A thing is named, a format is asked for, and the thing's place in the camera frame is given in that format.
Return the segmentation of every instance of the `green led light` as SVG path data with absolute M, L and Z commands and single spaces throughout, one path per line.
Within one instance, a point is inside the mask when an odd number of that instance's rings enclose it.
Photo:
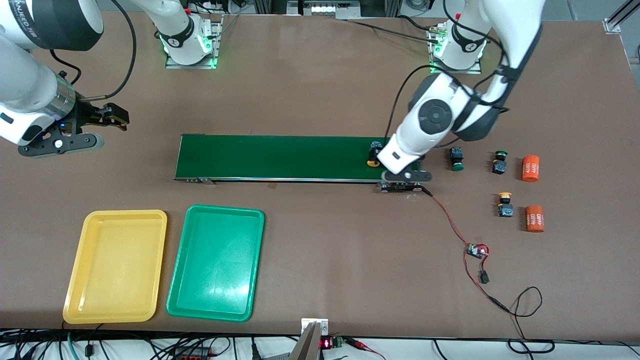
M 202 46 L 202 51 L 204 51 L 205 53 L 211 51 L 211 40 L 205 37 L 197 37 L 197 39 L 200 42 L 200 46 Z

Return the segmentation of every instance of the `mounting plate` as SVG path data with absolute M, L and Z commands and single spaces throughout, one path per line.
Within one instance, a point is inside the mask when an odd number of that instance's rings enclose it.
M 329 335 L 329 319 L 303 318 L 301 321 L 300 334 L 305 332 L 309 323 L 319 322 L 322 325 L 322 336 Z

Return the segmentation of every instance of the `table surface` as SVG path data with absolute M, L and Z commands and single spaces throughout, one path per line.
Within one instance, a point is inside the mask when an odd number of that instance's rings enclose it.
M 105 35 L 87 53 L 60 51 L 83 70 L 86 96 L 119 85 L 129 30 L 104 12 Z M 132 13 L 138 60 L 113 101 L 129 111 L 126 133 L 105 146 L 33 160 L 0 142 L 0 327 L 59 327 L 83 220 L 103 209 L 161 209 L 169 228 L 155 316 L 106 328 L 295 334 L 300 318 L 359 336 L 511 338 L 508 315 L 471 283 L 463 245 L 438 205 L 421 193 L 381 194 L 358 184 L 173 180 L 180 134 L 381 136 L 424 43 L 325 17 L 242 16 L 223 40 L 217 70 L 165 70 L 143 13 Z M 398 19 L 379 26 L 420 35 Z M 544 295 L 521 321 L 530 338 L 640 340 L 640 102 L 618 36 L 599 22 L 546 22 L 498 126 L 461 143 L 465 169 L 431 151 L 428 188 L 472 243 L 492 249 L 489 294 L 511 304 L 527 286 Z M 497 59 L 487 51 L 487 61 Z M 63 67 L 44 51 L 36 57 Z M 426 73 L 409 81 L 405 104 Z M 478 76 L 461 76 L 475 83 Z M 509 151 L 507 174 L 490 172 Z M 518 164 L 541 158 L 538 183 Z M 518 216 L 499 218 L 499 192 Z M 266 215 L 253 316 L 246 323 L 167 315 L 164 307 L 186 210 L 192 204 L 257 208 Z M 541 204 L 546 232 L 524 231 L 524 207 Z M 477 261 L 470 259 L 475 272 Z M 537 303 L 525 297 L 523 311 Z

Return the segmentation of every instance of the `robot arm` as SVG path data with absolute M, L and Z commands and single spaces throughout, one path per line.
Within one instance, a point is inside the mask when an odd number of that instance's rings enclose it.
M 132 0 L 151 18 L 171 59 L 192 65 L 213 51 L 211 20 L 187 15 L 178 0 Z
M 545 0 L 468 0 L 465 11 L 478 12 L 463 19 L 486 19 L 502 40 L 505 57 L 485 94 L 446 74 L 428 76 L 409 103 L 409 113 L 378 154 L 394 174 L 417 161 L 452 131 L 464 141 L 486 137 L 496 124 L 501 108 L 533 53 L 542 31 L 540 17 Z M 456 44 L 468 44 L 464 39 Z
M 0 136 L 25 156 L 63 154 L 101 145 L 81 126 L 126 129 L 126 111 L 83 101 L 69 83 L 26 50 L 89 50 L 102 36 L 95 0 L 0 1 Z

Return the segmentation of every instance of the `orange battery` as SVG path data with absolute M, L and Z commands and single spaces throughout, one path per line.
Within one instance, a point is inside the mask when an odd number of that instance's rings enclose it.
M 540 158 L 527 155 L 522 159 L 522 181 L 535 183 L 540 177 Z
M 545 214 L 540 205 L 527 206 L 527 231 L 530 233 L 542 233 L 545 230 Z

